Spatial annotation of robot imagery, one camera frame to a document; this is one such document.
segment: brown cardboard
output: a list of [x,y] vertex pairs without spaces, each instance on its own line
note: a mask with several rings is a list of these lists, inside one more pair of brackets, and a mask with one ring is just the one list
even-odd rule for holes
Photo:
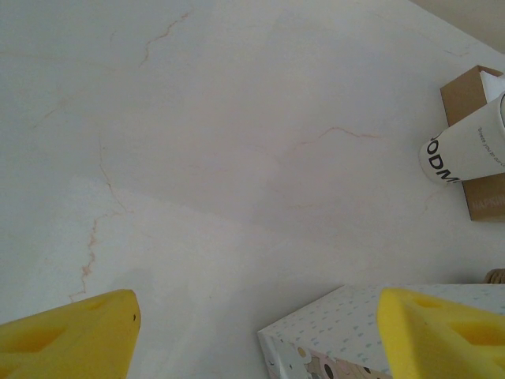
[[[480,72],[496,77],[500,71],[475,66],[440,89],[449,126],[486,105]],[[472,221],[505,222],[505,174],[463,182]]]

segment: printed cardboard box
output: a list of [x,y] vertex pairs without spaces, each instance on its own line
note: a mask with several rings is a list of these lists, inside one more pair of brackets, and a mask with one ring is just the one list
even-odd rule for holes
[[[481,71],[496,77],[500,71],[475,66],[440,89],[449,126],[487,104]],[[463,182],[466,203],[473,221],[505,221],[505,174]]]
[[[376,308],[385,286],[344,286],[258,332],[271,379],[392,379]],[[404,286],[505,313],[505,286]]]

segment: white cylinder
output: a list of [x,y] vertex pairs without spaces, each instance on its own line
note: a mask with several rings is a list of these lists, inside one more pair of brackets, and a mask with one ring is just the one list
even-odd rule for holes
[[505,92],[423,145],[419,161],[439,184],[505,172]]

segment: white marble floor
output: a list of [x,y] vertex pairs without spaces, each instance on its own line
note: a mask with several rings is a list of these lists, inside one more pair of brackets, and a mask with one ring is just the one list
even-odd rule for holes
[[503,56],[407,0],[0,5],[0,322],[132,288],[131,378],[262,378],[342,283],[480,280],[503,225],[417,149]]

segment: white wall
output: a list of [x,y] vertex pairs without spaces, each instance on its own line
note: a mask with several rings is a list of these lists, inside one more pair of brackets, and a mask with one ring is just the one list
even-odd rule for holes
[[411,0],[464,32],[505,53],[505,2],[501,0]]

